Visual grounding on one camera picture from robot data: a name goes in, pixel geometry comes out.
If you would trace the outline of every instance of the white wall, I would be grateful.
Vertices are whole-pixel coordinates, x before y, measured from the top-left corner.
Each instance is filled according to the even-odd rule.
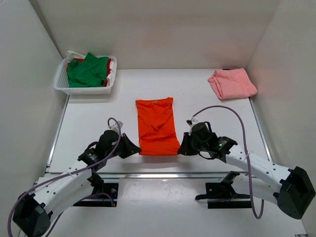
[[[65,56],[120,69],[245,67],[279,0],[32,0]]]
[[[2,237],[14,202],[44,172],[65,99],[52,86],[60,62],[29,1],[0,0]]]
[[[247,67],[273,156],[316,187],[316,0],[282,0]],[[316,200],[303,221],[316,236]]]

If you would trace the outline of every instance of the purple cable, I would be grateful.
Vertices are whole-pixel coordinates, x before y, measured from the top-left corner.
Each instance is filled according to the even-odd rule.
[[[110,195],[108,195],[108,194],[106,194],[106,193],[92,194],[92,195],[89,195],[89,196],[84,197],[83,199],[80,199],[78,202],[80,202],[80,201],[82,201],[82,200],[85,200],[85,199],[88,199],[88,198],[93,198],[93,197],[95,197],[95,196],[100,196],[100,195],[105,195],[105,196],[107,196],[107,197],[110,199],[111,206],[114,205],[114,202],[113,202],[112,198],[110,197]],[[45,237],[48,237],[48,236],[50,235],[50,233],[53,231],[54,227],[55,227],[56,224],[57,224],[57,221],[59,220],[59,218],[61,217],[62,214],[63,214],[63,212],[60,213],[60,214],[57,216],[57,218],[56,218],[54,224],[51,226],[51,228],[49,229],[49,231],[48,231],[47,235],[45,235]]]
[[[63,174],[63,175],[60,175],[60,176],[57,176],[55,178],[52,178],[52,179],[49,179],[47,181],[44,181],[40,184],[37,184],[35,185],[34,187],[30,188],[29,190],[27,190],[25,193],[23,193],[19,199],[16,201],[16,203],[13,205],[10,213],[9,213],[9,217],[8,217],[8,222],[7,222],[7,230],[8,230],[8,235],[9,237],[13,237],[13,234],[12,234],[12,228],[11,228],[11,221],[12,221],[12,217],[13,217],[13,213],[14,213],[14,210],[17,206],[17,204],[27,195],[29,194],[30,192],[34,191],[35,189],[37,189],[38,187],[41,187],[47,183],[51,183],[51,182],[54,182],[56,180],[59,180],[59,179],[62,179],[62,178],[65,178],[67,176],[70,176],[72,174],[77,174],[77,173],[80,173],[81,171],[84,171],[84,170],[87,170],[87,169],[91,169],[97,165],[99,165],[100,163],[104,162],[105,160],[108,160],[110,158],[112,158],[112,154],[114,153],[114,151],[116,150],[116,148],[118,147],[119,145],[119,142],[120,142],[120,137],[121,137],[121,130],[120,130],[120,126],[119,126],[119,122],[115,119],[115,118],[109,118],[108,119],[108,124],[110,124],[110,120],[113,120],[117,125],[118,125],[118,141],[117,143],[115,144],[113,150],[111,150],[111,152],[102,160],[96,162],[95,164],[92,164],[92,165],[89,165],[85,168],[82,168],[82,169],[79,169],[79,170],[76,170],[76,171],[73,171],[73,172],[70,172],[70,173],[67,173],[67,174]]]
[[[260,219],[262,217],[262,214],[263,214],[263,208],[264,208],[264,203],[265,201],[262,199],[261,200],[261,209],[260,209],[260,214],[257,215],[256,213],[256,209],[255,209],[255,205],[254,205],[254,202],[253,202],[253,189],[252,189],[252,178],[251,178],[251,165],[250,165],[250,153],[248,152],[248,148],[247,148],[247,143],[246,143],[246,131],[245,131],[245,126],[242,122],[242,119],[241,117],[239,116],[239,114],[233,110],[232,108],[229,108],[227,106],[222,106],[222,105],[213,105],[213,106],[208,106],[200,111],[198,111],[196,114],[194,114],[192,116],[192,118],[194,118],[196,115],[198,115],[199,113],[203,112],[204,110],[207,110],[207,109],[211,109],[211,108],[224,108],[224,109],[228,109],[230,111],[232,111],[239,119],[239,122],[241,124],[241,128],[242,128],[242,136],[243,136],[243,146],[244,146],[244,149],[245,149],[245,153],[246,153],[246,159],[247,159],[247,165],[248,165],[248,177],[249,177],[249,194],[250,194],[250,202],[251,202],[251,208],[252,208],[252,212],[254,214],[254,216],[256,217],[256,219]]]

